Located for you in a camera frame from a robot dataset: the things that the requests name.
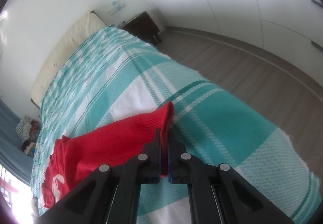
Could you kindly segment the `dark wooden nightstand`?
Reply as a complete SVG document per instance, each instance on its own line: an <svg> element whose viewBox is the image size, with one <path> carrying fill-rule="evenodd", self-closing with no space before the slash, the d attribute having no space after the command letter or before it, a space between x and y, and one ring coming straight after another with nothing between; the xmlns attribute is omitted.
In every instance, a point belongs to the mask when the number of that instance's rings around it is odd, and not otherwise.
<svg viewBox="0 0 323 224"><path fill-rule="evenodd" d="M122 23L119 28L126 30L145 42L153 42L156 39L159 43L162 43L162 39L159 36L160 30L146 11Z"/></svg>

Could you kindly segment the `pile of clothes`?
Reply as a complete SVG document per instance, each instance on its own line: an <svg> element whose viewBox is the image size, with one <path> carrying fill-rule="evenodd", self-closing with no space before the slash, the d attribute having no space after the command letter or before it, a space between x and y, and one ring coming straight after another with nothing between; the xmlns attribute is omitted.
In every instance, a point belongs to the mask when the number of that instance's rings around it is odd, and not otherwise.
<svg viewBox="0 0 323 224"><path fill-rule="evenodd" d="M22 141L22 152L30 157L34 157L37 138L41 131L39 122L25 116L19 121L18 125L15 127L15 131Z"/></svg>

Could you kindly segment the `wall switch panel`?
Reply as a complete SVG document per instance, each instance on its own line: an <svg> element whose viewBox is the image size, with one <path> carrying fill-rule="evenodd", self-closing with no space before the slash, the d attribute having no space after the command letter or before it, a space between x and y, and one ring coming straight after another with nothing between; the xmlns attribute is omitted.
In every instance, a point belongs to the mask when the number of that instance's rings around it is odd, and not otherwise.
<svg viewBox="0 0 323 224"><path fill-rule="evenodd" d="M112 1L112 6L107 10L107 13L112 16L125 6L126 4L123 0Z"/></svg>

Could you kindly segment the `blue curtain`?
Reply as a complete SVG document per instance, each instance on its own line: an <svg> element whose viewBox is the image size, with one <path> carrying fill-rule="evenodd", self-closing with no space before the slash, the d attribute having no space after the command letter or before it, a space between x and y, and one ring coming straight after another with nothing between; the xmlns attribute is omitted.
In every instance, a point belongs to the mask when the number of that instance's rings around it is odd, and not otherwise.
<svg viewBox="0 0 323 224"><path fill-rule="evenodd" d="M15 130L20 119L2 100L0 112L1 165L18 180L30 186L33 158L21 151L22 141Z"/></svg>

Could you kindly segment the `red knit sweater white motif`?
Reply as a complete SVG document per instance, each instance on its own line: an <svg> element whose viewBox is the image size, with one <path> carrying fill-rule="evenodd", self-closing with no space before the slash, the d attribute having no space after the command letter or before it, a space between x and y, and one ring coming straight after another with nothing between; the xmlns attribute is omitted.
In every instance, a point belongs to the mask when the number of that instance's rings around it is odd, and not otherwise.
<svg viewBox="0 0 323 224"><path fill-rule="evenodd" d="M124 164L144 150L160 130L162 175L167 172L168 130L174 105L168 101L151 113L139 114L105 125L90 133L57 139L42 184L45 208L51 208L102 164Z"/></svg>

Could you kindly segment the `cream padded headboard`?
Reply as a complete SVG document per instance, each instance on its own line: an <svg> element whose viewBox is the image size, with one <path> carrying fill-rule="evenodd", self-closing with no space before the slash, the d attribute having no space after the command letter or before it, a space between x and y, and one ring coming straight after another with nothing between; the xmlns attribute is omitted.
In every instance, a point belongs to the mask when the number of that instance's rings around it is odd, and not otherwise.
<svg viewBox="0 0 323 224"><path fill-rule="evenodd" d="M51 81L76 48L105 26L104 21L94 11L88 11L68 29L50 53L33 84L31 102L35 106L41 106L41 99Z"/></svg>

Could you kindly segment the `teal white plaid bedspread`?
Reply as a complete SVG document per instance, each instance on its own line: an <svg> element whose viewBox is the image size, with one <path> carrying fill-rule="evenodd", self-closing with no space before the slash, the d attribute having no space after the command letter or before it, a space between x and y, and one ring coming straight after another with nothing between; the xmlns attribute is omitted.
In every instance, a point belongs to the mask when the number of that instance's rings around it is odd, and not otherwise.
<svg viewBox="0 0 323 224"><path fill-rule="evenodd" d="M31 173L40 215L97 167L125 163L169 128L190 154L229 164L295 223L322 201L319 178L279 127L115 27L74 49L45 90L40 119Z"/></svg>

